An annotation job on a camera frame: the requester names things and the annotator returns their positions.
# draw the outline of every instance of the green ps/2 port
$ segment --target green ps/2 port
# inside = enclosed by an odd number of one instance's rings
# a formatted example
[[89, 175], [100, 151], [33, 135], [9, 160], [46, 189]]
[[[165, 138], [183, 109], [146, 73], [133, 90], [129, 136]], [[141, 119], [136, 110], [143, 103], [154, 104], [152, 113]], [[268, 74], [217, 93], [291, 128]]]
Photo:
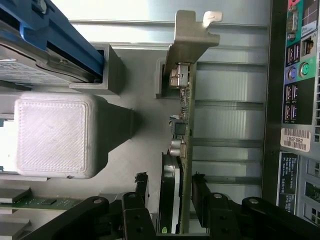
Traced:
[[309, 63], [303, 62], [299, 67], [299, 75], [304, 78], [309, 73]]

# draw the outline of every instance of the black frame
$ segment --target black frame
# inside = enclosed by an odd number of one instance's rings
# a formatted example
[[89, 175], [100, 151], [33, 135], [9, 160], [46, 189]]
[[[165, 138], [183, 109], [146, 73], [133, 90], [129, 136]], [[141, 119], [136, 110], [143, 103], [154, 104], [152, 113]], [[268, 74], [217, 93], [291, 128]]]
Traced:
[[278, 196], [287, 11], [287, 0], [272, 1], [261, 196], [273, 204]]

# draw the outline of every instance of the barcode label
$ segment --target barcode label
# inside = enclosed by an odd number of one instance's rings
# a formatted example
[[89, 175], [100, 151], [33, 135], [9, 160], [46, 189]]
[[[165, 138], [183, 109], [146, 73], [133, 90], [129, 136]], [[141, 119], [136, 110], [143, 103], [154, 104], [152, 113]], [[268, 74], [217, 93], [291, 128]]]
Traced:
[[282, 128], [280, 144], [283, 147], [299, 150], [302, 152], [310, 151], [311, 134], [308, 130]]
[[291, 128], [284, 128], [284, 134], [288, 136], [293, 137], [299, 137], [299, 138], [310, 138], [310, 133], [307, 130], [301, 130], [301, 129], [291, 129]]
[[286, 147], [293, 147], [294, 149], [300, 149], [300, 150], [306, 150], [307, 149], [307, 145], [303, 144], [303, 143], [299, 143], [299, 142], [293, 142], [293, 141], [284, 141], [284, 145]]

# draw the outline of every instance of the white label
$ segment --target white label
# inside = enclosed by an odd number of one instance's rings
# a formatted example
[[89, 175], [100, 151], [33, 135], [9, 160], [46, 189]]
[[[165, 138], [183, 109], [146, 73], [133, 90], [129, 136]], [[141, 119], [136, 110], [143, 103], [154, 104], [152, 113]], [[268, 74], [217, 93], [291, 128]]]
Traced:
[[308, 153], [310, 151], [311, 134], [308, 130], [282, 128], [280, 144], [289, 149]]
[[311, 33], [312, 31], [317, 29], [317, 21], [313, 21], [303, 26], [301, 29], [301, 37]]
[[68, 84], [69, 82], [16, 61], [0, 61], [0, 79], [17, 84]]

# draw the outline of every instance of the green circuit board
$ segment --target green circuit board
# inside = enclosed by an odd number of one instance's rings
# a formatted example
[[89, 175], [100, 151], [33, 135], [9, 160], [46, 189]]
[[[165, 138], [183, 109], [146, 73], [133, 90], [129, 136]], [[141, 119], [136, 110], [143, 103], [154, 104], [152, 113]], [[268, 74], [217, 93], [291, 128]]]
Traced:
[[82, 199], [74, 198], [27, 196], [16, 201], [15, 203], [0, 203], [0, 208], [11, 208], [16, 210], [39, 209], [65, 211], [71, 209], [82, 201]]

